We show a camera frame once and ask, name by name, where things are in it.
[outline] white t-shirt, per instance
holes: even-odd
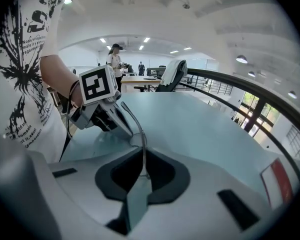
[[[108,57],[106,58],[106,62],[111,63],[111,66],[114,70],[114,76],[116,78],[120,78],[122,76],[122,73],[118,68],[119,67],[118,63],[121,63],[121,58],[119,54],[117,55],[109,54]]]
[[[43,85],[40,60],[58,54],[63,1],[14,0],[0,23],[0,134],[42,153],[48,163],[59,161],[67,133]]]

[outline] window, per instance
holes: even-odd
[[[265,116],[274,124],[277,121],[280,113],[274,107],[266,103],[262,109],[261,115]]]
[[[266,139],[266,137],[267,135],[262,130],[258,130],[253,138],[256,142],[261,144]]]
[[[255,98],[254,95],[252,95],[249,92],[245,92],[245,94],[243,96],[243,99],[242,99],[242,102],[247,104],[248,106],[251,106],[252,102],[254,101],[254,98]]]
[[[300,132],[292,126],[286,137],[289,140],[294,156],[300,159]]]
[[[245,106],[240,106],[239,107],[239,109],[241,110],[241,111],[243,111],[244,113],[246,113],[246,114],[248,114],[249,113],[249,109],[248,108],[246,108]]]
[[[254,99],[253,99],[252,104],[251,104],[251,108],[255,109],[257,104],[258,104],[258,101],[259,101],[259,98],[254,96]]]

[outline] metal handrail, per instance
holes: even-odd
[[[148,70],[165,71],[164,67],[148,68]],[[235,77],[233,75],[224,74],[216,71],[188,68],[187,73],[189,75],[204,77],[212,80],[217,80],[225,84],[237,87],[243,91],[249,92],[252,95],[263,99],[266,103],[278,110],[283,116],[285,116],[299,131],[300,131],[300,113],[289,103],[282,100],[269,90],[262,88],[261,86],[246,81],[244,79]]]
[[[228,106],[229,108],[233,109],[234,111],[240,113],[241,115],[243,115],[245,118],[250,118],[250,116],[243,112],[242,110],[240,110],[238,107],[232,105],[231,103],[227,102],[226,100],[216,96],[216,95],[213,95],[212,93],[210,92],[206,92],[204,90],[201,90],[201,89],[198,89],[196,87],[193,87],[191,85],[188,85],[188,84],[185,84],[185,83],[182,83],[180,82],[179,83],[180,85],[182,86],[185,86],[185,87],[188,87],[190,89],[193,89],[195,90],[196,92],[200,92],[202,94],[205,94],[207,96],[210,96],[212,98],[214,98],[215,100],[225,104],[226,106]],[[284,157],[288,160],[288,162],[290,163],[292,169],[294,170],[298,180],[300,181],[300,170],[296,164],[296,162],[293,160],[293,158],[291,157],[291,155],[289,154],[289,152],[284,148],[284,146],[266,129],[264,128],[260,123],[258,123],[257,121],[254,123],[256,126],[259,127],[260,130],[262,130],[265,135],[268,136],[268,138],[278,147],[278,149],[283,153]]]

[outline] light blue table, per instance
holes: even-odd
[[[224,114],[180,92],[124,93],[118,103],[121,101],[138,118],[149,147],[218,165],[267,200],[260,172],[275,158]],[[133,132],[138,133],[133,119],[123,112]],[[76,131],[61,161],[102,156],[130,147],[93,126]]]

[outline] hand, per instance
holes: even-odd
[[[77,84],[76,87],[73,90],[71,101],[73,105],[77,108],[81,107],[81,105],[84,103],[84,99],[82,98],[81,94],[81,88],[80,84]]]

